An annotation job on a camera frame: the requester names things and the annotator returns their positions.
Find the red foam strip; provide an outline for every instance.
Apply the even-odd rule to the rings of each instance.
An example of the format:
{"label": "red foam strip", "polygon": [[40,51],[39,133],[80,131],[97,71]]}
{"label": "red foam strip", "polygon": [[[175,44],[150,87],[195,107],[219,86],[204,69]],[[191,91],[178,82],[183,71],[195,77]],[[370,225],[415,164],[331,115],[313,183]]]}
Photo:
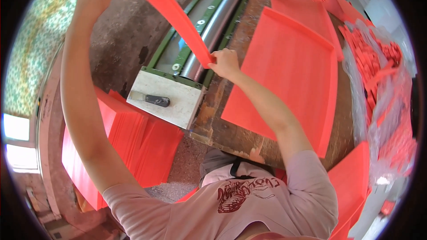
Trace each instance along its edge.
{"label": "red foam strip", "polygon": [[360,207],[365,204],[369,181],[368,142],[361,142],[328,172],[328,176],[338,198],[338,224],[330,238],[335,239],[354,222],[353,218],[360,215]]}
{"label": "red foam strip", "polygon": [[175,0],[147,0],[158,12],[160,12],[168,22],[175,28],[178,34],[184,39],[191,51],[195,54],[200,64],[204,68],[209,68],[208,63],[213,62],[213,58],[201,40],[201,37],[194,25],[184,13]]}
{"label": "red foam strip", "polygon": [[365,22],[367,26],[371,26],[371,22],[366,22],[363,15],[357,11],[349,2],[346,0],[327,0],[325,2],[326,10],[334,14],[335,17],[341,21],[349,21],[355,23],[357,19]]}
{"label": "red foam strip", "polygon": [[[317,155],[324,157],[336,104],[338,68],[334,47],[301,23],[264,8],[241,70],[286,103]],[[221,118],[276,140],[237,86]]]}

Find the worn table surface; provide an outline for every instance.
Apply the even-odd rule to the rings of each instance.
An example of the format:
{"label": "worn table surface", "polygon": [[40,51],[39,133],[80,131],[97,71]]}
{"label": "worn table surface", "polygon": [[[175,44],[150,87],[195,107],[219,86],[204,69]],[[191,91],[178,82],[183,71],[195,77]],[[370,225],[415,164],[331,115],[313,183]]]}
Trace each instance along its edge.
{"label": "worn table surface", "polygon": [[[264,6],[270,6],[270,0],[248,0],[244,13],[240,17],[240,23],[228,43],[229,49],[237,51],[240,65],[246,55]],[[344,38],[337,27],[342,22],[333,15],[330,16],[341,46],[343,46]],[[190,137],[240,157],[276,168],[284,168],[276,141],[221,119],[232,88],[233,84],[227,79],[217,75],[213,77],[196,115]],[[326,157],[321,159],[323,166],[326,170],[330,170],[353,148],[350,80],[339,62],[334,124]]]}

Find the red foam sheet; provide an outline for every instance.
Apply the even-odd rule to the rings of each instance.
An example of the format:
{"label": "red foam sheet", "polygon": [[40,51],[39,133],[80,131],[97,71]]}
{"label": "red foam sheet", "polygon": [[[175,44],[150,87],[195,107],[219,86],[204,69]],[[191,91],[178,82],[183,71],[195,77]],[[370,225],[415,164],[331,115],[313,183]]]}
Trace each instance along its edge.
{"label": "red foam sheet", "polygon": [[175,0],[147,1],[152,4],[152,6],[155,7],[158,12],[160,12],[175,28],[191,51],[195,54],[200,64],[202,64],[204,68],[209,68],[207,64],[213,62],[213,58],[194,25],[179,4]]}
{"label": "red foam sheet", "polygon": [[100,209],[98,207],[98,190],[89,178],[82,160],[77,154],[77,150],[74,147],[67,127],[65,128],[64,140],[62,142],[62,164],[64,165],[68,176],[70,176],[71,180],[86,201],[88,201],[95,210]]}
{"label": "red foam sheet", "polygon": [[[331,43],[286,15],[264,8],[241,70],[285,102],[317,155],[324,157],[334,121],[338,75]],[[237,86],[221,118],[276,140]]]}
{"label": "red foam sheet", "polygon": [[322,3],[312,0],[271,0],[272,9],[302,23],[334,45],[336,57],[344,59],[338,35]]}
{"label": "red foam sheet", "polygon": [[367,26],[372,24],[371,22],[366,22],[363,15],[346,0],[327,0],[325,7],[327,11],[334,14],[335,17],[343,22],[349,21],[355,23],[357,19],[360,19]]}
{"label": "red foam sheet", "polygon": [[109,96],[149,118],[141,147],[134,153],[129,170],[142,187],[167,182],[176,149],[184,133],[175,125],[126,103],[119,93]]}
{"label": "red foam sheet", "polygon": [[338,198],[338,224],[331,235],[331,239],[336,239],[335,235],[341,235],[347,225],[353,226],[359,219],[368,195],[368,142],[361,142],[328,172],[328,176]]}
{"label": "red foam sheet", "polygon": [[[95,87],[95,93],[98,97],[106,135],[129,168],[135,149],[141,146],[148,117],[111,98],[97,87]],[[67,128],[65,128],[62,147],[62,164],[77,189],[95,210],[107,206],[89,178]]]}

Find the metal roller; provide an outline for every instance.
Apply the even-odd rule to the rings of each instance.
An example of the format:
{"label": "metal roller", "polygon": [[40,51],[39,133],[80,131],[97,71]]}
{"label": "metal roller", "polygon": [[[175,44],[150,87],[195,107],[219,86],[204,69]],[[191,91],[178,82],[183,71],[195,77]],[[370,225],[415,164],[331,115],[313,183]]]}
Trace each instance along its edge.
{"label": "metal roller", "polygon": [[[209,20],[209,23],[206,25],[203,33],[201,34],[201,39],[203,42],[205,42],[209,52],[214,51],[214,48],[220,39],[222,32],[228,25],[228,21],[234,14],[234,11],[239,3],[240,0],[222,0],[216,12]],[[195,82],[199,82],[204,70],[205,69],[201,66],[195,55],[191,53],[185,62],[184,68],[182,69],[179,76],[193,80]]]}

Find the bolt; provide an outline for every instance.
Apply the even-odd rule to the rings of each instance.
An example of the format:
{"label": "bolt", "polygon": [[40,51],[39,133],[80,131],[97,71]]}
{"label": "bolt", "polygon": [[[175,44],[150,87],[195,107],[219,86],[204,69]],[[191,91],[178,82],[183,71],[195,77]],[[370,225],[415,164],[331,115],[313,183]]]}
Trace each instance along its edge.
{"label": "bolt", "polygon": [[172,65],[172,70],[177,71],[180,67],[181,67],[181,65],[179,63],[175,63]]}

